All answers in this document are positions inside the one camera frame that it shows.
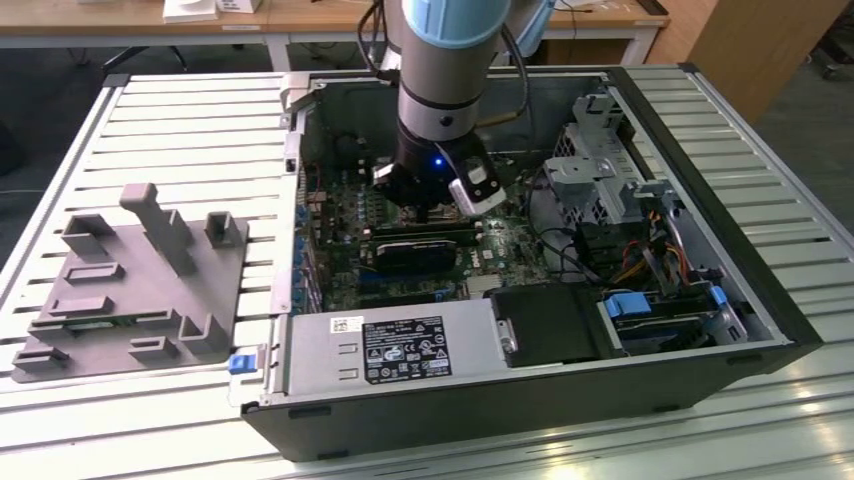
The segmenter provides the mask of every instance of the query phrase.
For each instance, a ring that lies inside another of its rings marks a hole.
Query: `barcode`
[[[364,317],[334,317],[330,319],[332,333],[352,333],[362,331]]]
[[[347,331],[347,319],[336,318],[332,322],[332,333],[343,333]]]

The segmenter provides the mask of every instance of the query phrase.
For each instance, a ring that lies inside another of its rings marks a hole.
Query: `power supply label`
[[[364,323],[364,378],[372,385],[451,375],[442,317]]]

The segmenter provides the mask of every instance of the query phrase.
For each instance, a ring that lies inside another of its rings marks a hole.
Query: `aluminum slotted table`
[[[226,365],[20,385],[9,378],[63,264],[71,213],[134,221],[127,182],[155,182],[187,220],[250,220],[235,346],[267,341],[280,231],[280,74],[132,77],[102,90],[0,275],[0,471],[4,478],[842,478],[853,468],[851,236],[699,74],[629,70],[825,338],[779,372],[693,409],[295,465],[243,423]],[[650,167],[662,173],[642,142]],[[813,243],[818,239],[830,239]],[[258,388],[252,380],[240,388]]]

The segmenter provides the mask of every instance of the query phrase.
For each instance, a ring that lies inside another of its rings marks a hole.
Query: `blue release tab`
[[[650,313],[653,308],[646,296],[641,292],[631,293],[615,293],[605,301],[605,308],[609,311],[611,318],[622,315],[638,315],[641,313]]]
[[[605,301],[605,309],[609,311],[609,317],[619,317],[619,305],[617,304],[614,297]]]
[[[714,299],[718,306],[726,305],[726,302],[729,300],[726,298],[726,292],[723,291],[723,289],[715,286],[715,287],[711,287],[710,292],[711,292],[711,298]]]
[[[255,355],[232,355],[228,359],[228,373],[239,375],[242,373],[258,372],[255,366]]]

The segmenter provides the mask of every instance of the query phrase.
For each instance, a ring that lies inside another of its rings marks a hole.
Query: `gray plastic holder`
[[[74,216],[71,252],[33,320],[12,379],[36,382],[223,362],[234,333],[248,223],[228,212],[184,222],[152,184],[120,205],[140,225]]]

